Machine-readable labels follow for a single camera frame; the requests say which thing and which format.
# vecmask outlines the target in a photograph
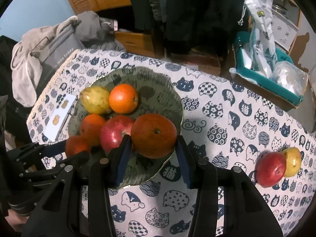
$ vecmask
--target table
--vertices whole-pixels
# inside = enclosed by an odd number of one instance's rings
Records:
[[[268,203],[286,236],[315,193],[316,140],[269,100],[224,78],[130,53],[76,50],[50,80],[27,119],[32,141],[52,143],[43,130],[65,93],[78,95],[111,70],[133,66],[146,66],[170,79],[184,105],[182,135],[189,148],[207,156],[216,166],[241,167]],[[57,141],[68,138],[68,121],[69,118]],[[258,157],[265,150],[278,151],[289,146],[301,150],[303,157],[297,176],[283,178],[271,188],[259,186],[254,177]],[[43,163],[52,168],[64,158],[63,153],[44,158]],[[109,194],[118,236],[187,236],[197,190],[187,189],[175,154],[152,180],[119,190],[109,189]],[[217,235],[223,231],[223,208],[223,189],[219,187]],[[88,216],[86,187],[83,187],[82,212]]]

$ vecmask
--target plastic bag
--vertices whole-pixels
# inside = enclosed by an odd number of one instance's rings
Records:
[[[253,69],[270,78],[277,61],[274,36],[272,32],[273,0],[245,0],[245,6],[252,18],[250,34],[250,55]]]
[[[290,92],[302,96],[307,87],[308,74],[288,61],[280,61],[275,64],[270,79]]]

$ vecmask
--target white plastic packaging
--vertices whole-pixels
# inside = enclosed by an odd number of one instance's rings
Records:
[[[250,34],[250,55],[253,69],[267,78],[271,77],[277,61],[274,37],[271,27],[273,0],[245,0],[245,6],[252,18]]]
[[[280,61],[275,64],[270,79],[290,92],[302,96],[307,87],[308,74],[288,61]]]
[[[312,89],[314,91],[314,93],[316,93],[316,64],[314,65],[314,67],[309,71],[308,73],[308,79],[309,82],[312,85]]]
[[[242,57],[244,58],[244,66],[247,69],[251,69],[252,59],[250,56],[250,46],[249,43],[245,43],[241,48]]]

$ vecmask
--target black bag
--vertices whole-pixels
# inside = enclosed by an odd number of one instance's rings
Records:
[[[10,64],[12,49],[16,43],[16,41],[6,36],[0,36],[0,96],[8,95],[6,102],[7,119],[5,130],[13,134],[17,140],[26,144],[31,142],[26,120],[32,108],[23,107],[13,97],[12,70]]]

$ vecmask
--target white card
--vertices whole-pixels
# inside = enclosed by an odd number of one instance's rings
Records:
[[[66,119],[69,115],[69,110],[76,100],[75,95],[64,94],[60,99],[58,106],[53,111],[44,130],[44,135],[51,141],[56,141],[57,137],[62,130]]]

